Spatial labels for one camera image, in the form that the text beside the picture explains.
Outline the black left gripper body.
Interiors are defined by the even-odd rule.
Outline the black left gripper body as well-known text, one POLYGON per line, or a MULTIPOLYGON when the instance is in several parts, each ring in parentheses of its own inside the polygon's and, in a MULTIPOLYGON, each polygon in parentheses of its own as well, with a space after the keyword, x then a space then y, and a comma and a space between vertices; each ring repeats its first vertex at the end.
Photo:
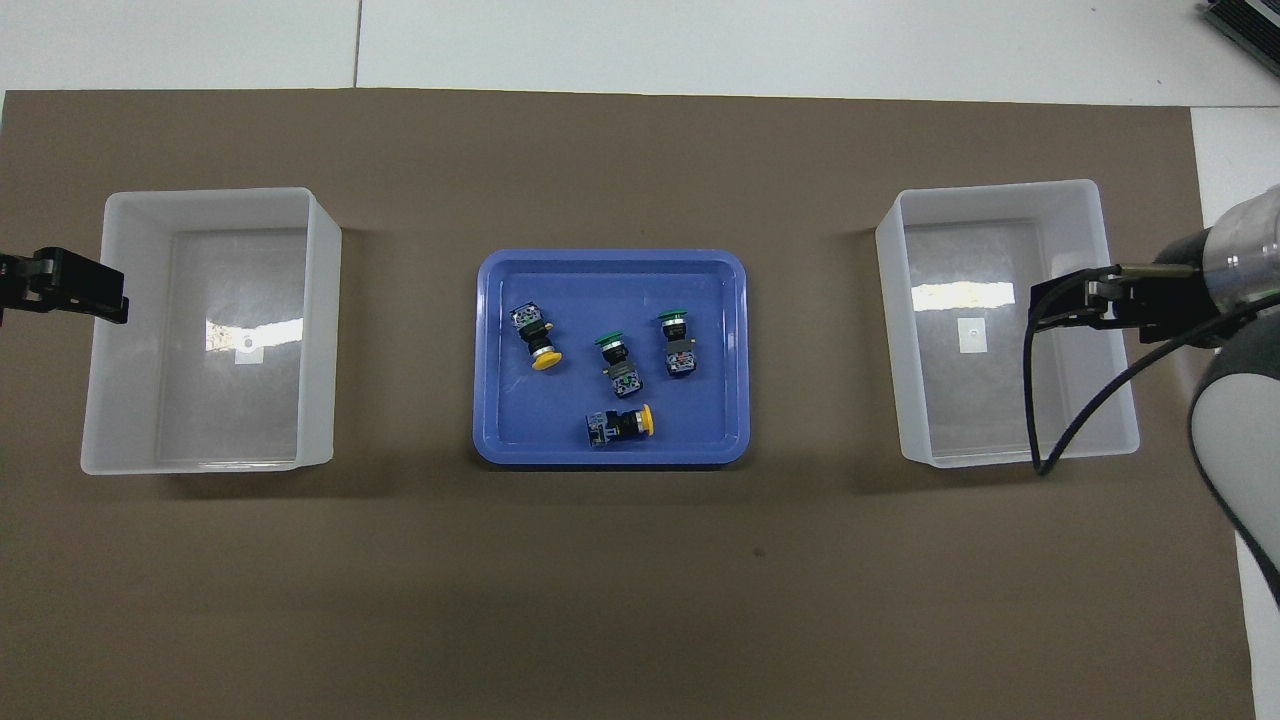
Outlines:
POLYGON ((46 313, 44 300, 28 299, 31 281, 45 273, 46 261, 1 254, 1 315, 6 309, 46 313))

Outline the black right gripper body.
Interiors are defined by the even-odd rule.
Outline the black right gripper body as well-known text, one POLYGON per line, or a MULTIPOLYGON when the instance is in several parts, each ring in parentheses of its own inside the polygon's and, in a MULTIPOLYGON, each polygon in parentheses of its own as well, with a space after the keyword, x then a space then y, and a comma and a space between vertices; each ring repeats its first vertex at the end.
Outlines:
POLYGON ((1220 316, 1210 297, 1202 269, 1210 233, 1201 231, 1166 246, 1155 261, 1192 269, 1187 277, 1135 277, 1128 270, 1116 274, 1123 296, 1112 301, 1112 315, 1120 327, 1139 331, 1142 343, 1162 343, 1198 324, 1220 316))

